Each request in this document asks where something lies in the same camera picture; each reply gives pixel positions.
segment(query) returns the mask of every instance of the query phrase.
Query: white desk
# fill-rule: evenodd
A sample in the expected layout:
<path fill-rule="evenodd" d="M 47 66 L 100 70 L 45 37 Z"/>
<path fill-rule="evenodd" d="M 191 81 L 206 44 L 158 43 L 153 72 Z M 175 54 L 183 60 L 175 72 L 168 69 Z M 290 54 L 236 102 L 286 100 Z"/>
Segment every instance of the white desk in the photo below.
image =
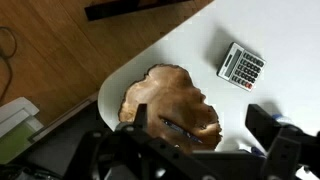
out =
<path fill-rule="evenodd" d="M 320 1 L 215 0 L 109 76 L 98 105 L 112 128 L 126 88 L 154 64 L 171 63 L 190 72 L 215 107 L 223 129 L 217 150 L 234 139 L 256 144 L 245 128 L 249 103 L 292 118 L 305 132 L 320 130 Z M 252 92 L 216 76 L 235 41 L 267 61 Z"/>

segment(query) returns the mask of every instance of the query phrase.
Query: cable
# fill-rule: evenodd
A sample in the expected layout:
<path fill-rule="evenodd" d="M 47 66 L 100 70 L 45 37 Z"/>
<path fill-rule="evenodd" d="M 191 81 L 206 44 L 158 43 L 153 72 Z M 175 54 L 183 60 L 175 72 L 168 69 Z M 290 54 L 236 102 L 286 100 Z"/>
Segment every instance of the cable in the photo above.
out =
<path fill-rule="evenodd" d="M 8 92 L 8 89 L 9 89 L 9 87 L 11 85 L 12 78 L 13 78 L 12 67 L 10 65 L 9 59 L 12 58 L 16 54 L 18 45 L 17 45 L 17 39 L 14 36 L 13 31 L 9 27 L 0 26 L 0 30 L 7 31 L 10 34 L 10 36 L 11 36 L 11 38 L 13 40 L 13 43 L 14 43 L 13 50 L 9 55 L 6 55 L 6 53 L 3 51 L 3 49 L 0 48 L 0 58 L 3 59 L 5 65 L 8 68 L 8 72 L 9 72 L 8 81 L 7 81 L 6 85 L 4 86 L 4 90 L 3 90 L 2 94 L 0 95 L 0 106 L 1 106 L 2 101 L 3 101 L 5 95 Z"/>

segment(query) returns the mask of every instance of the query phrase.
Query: black equipment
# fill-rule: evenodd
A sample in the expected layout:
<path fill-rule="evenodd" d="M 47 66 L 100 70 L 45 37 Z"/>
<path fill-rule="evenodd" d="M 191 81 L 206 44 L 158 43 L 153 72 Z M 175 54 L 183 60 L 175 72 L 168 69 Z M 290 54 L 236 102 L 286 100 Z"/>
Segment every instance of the black equipment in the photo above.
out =
<path fill-rule="evenodd" d="M 281 125 L 258 105 L 249 105 L 245 123 L 268 151 L 267 158 L 243 152 L 186 155 L 144 131 L 146 112 L 147 105 L 141 104 L 134 123 L 121 123 L 111 135 L 87 133 L 64 179 L 104 179 L 118 165 L 125 165 L 135 179 L 290 180 L 299 165 L 320 175 L 320 134 L 312 137 L 293 125 Z"/>

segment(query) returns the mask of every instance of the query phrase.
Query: calculator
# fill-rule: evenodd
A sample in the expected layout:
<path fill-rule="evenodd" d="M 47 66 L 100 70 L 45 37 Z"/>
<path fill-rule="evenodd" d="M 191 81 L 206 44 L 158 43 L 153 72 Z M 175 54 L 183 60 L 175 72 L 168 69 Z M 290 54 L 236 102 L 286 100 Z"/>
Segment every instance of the calculator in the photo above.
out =
<path fill-rule="evenodd" d="M 251 91 L 265 64 L 265 60 L 233 42 L 230 44 L 217 74 L 219 77 Z"/>

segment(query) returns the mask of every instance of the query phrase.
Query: calculator display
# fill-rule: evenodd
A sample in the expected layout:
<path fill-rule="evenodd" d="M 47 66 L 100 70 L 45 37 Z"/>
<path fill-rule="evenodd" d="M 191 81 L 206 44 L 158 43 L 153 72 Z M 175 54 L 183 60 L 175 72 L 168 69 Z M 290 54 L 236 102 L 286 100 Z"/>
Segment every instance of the calculator display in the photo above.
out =
<path fill-rule="evenodd" d="M 229 76 L 231 75 L 231 72 L 232 72 L 234 66 L 236 65 L 237 60 L 238 60 L 238 58 L 240 57 L 241 53 L 242 53 L 242 51 L 237 50 L 237 52 L 234 54 L 234 56 L 233 56 L 233 58 L 232 58 L 232 61 L 231 61 L 231 63 L 230 63 L 230 66 L 229 66 L 229 68 L 227 69 L 226 73 L 224 74 L 225 76 L 229 77 Z"/>

